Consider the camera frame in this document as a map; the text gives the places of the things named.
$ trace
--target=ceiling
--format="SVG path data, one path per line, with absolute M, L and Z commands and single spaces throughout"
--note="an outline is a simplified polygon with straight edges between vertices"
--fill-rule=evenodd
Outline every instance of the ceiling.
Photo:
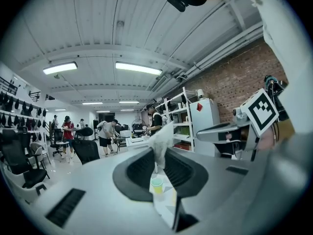
M 30 0 L 8 30 L 0 59 L 43 92 L 94 109 L 142 109 L 179 83 L 175 74 L 261 21 L 249 0 L 208 0 L 180 13 L 166 0 Z M 77 70 L 45 75 L 43 69 L 75 61 Z M 168 78 L 117 70 L 127 62 L 157 68 Z

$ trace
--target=white t-shirt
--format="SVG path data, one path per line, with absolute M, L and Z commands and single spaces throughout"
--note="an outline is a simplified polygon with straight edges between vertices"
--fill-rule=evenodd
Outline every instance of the white t-shirt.
M 54 122 L 54 129 L 58 129 L 58 125 L 59 125 L 58 120 L 55 118 L 53 122 Z
M 116 131 L 115 129 L 113 128 L 112 126 L 112 123 L 111 122 L 106 122 L 104 125 L 102 125 L 102 129 L 101 131 L 99 132 L 99 136 L 103 139 L 109 139 L 110 137 L 107 137 L 106 135 L 106 132 L 109 132 L 109 133 L 112 133 L 112 134 L 115 134 Z

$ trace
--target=backpack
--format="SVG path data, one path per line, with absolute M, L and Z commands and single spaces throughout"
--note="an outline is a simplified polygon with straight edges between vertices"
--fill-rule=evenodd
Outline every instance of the backpack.
M 52 129 L 52 130 L 54 130 L 54 126 L 55 126 L 55 123 L 54 123 L 54 122 L 55 122 L 55 119 L 52 121 L 52 124 L 51 124 L 51 129 Z
M 155 118 L 155 115 L 161 116 L 161 114 L 159 112 L 155 112 L 152 115 L 153 120 Z M 166 116 L 161 116 L 161 118 L 162 118 L 162 126 L 167 125 L 167 117 Z
M 100 132 L 103 129 L 103 125 L 105 125 L 106 123 L 107 123 L 106 121 L 102 121 L 97 125 L 98 132 Z

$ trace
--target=brick wall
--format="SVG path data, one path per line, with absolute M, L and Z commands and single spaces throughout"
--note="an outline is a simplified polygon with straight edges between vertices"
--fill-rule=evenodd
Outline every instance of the brick wall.
M 203 89 L 205 97 L 218 103 L 221 122 L 231 121 L 239 107 L 255 91 L 264 87 L 264 77 L 272 75 L 287 82 L 281 64 L 263 39 L 257 40 L 201 72 L 182 86 Z M 173 96 L 178 90 L 170 93 Z

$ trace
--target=red shirt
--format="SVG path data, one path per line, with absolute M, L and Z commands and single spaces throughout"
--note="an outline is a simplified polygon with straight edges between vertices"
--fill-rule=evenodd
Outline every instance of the red shirt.
M 69 129 L 73 129 L 74 128 L 74 123 L 73 122 L 63 123 L 62 127 L 63 126 L 67 126 Z M 65 139 L 74 139 L 72 131 L 63 130 L 63 137 Z

